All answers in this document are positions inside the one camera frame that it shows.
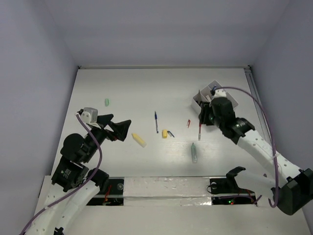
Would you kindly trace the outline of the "yellow binder clip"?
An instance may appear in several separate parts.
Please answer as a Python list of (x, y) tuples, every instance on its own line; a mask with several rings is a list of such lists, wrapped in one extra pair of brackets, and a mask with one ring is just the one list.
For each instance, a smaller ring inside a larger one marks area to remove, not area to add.
[(168, 131), (166, 129), (162, 130), (162, 138), (166, 139), (168, 137)]

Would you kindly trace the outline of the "green eraser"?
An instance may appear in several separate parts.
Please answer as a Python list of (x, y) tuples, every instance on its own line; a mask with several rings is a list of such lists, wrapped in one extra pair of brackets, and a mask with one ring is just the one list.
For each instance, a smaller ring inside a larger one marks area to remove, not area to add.
[(108, 98), (105, 99), (105, 106), (108, 107), (110, 104), (110, 100)]

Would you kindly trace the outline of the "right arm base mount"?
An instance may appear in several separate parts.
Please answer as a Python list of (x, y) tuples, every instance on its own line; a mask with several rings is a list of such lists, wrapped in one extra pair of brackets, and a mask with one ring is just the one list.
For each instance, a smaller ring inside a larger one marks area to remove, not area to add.
[(238, 187), (235, 177), (245, 168), (238, 166), (230, 170), (225, 177), (212, 178), (206, 190), (212, 195), (213, 205), (256, 205), (253, 191)]

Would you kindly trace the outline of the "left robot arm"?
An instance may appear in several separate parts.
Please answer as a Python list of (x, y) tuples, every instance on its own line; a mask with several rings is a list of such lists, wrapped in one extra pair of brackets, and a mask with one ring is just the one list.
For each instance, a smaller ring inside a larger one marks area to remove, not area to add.
[(108, 191), (109, 175), (100, 169), (101, 144), (104, 140), (124, 141), (132, 122), (114, 123), (112, 114), (100, 116), (94, 108), (83, 108), (75, 116), (87, 134), (65, 138), (43, 208), (25, 225), (23, 235), (67, 234), (88, 202)]

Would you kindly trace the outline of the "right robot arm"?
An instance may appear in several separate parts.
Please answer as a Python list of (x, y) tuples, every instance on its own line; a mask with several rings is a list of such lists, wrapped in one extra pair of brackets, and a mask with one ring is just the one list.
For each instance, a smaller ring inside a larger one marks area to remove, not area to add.
[(272, 177), (257, 176), (238, 166), (226, 175), (225, 186), (231, 192), (249, 188), (272, 199), (278, 209), (293, 215), (313, 199), (313, 171), (288, 161), (266, 142), (245, 118), (236, 117), (231, 101), (218, 97), (200, 102), (200, 123), (215, 125), (235, 145), (251, 155)]

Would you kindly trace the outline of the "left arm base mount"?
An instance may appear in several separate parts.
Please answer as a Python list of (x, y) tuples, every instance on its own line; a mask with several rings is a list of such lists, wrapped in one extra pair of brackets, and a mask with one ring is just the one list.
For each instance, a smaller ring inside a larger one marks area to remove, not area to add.
[(105, 191), (95, 195), (87, 206), (123, 206), (124, 178), (109, 178)]

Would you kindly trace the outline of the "yellow white glue stick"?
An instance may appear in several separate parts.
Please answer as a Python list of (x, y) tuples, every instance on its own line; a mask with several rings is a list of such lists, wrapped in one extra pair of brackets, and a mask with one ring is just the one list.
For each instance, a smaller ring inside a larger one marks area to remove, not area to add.
[(132, 133), (132, 138), (141, 146), (146, 147), (146, 142), (136, 133)]

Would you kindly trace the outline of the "blue pen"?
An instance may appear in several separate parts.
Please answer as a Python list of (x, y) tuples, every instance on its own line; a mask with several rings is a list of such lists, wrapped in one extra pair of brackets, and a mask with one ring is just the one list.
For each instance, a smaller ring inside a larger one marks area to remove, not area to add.
[(157, 113), (156, 113), (156, 111), (154, 112), (154, 116), (155, 116), (156, 133), (159, 133), (159, 131), (158, 131), (158, 122), (157, 122)]

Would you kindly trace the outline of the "clear green tube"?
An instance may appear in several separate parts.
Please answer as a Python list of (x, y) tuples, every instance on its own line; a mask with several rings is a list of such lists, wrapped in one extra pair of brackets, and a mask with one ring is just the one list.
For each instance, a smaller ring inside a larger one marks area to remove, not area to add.
[(198, 158), (197, 158), (197, 149), (194, 143), (191, 145), (191, 158), (192, 158), (192, 163), (197, 163)]

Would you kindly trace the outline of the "black handled scissors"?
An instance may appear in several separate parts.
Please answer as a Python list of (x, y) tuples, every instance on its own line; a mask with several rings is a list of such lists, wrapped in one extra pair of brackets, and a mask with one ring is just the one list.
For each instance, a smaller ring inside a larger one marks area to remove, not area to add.
[(201, 92), (200, 90), (198, 91), (198, 103), (202, 102), (202, 98), (201, 98)]

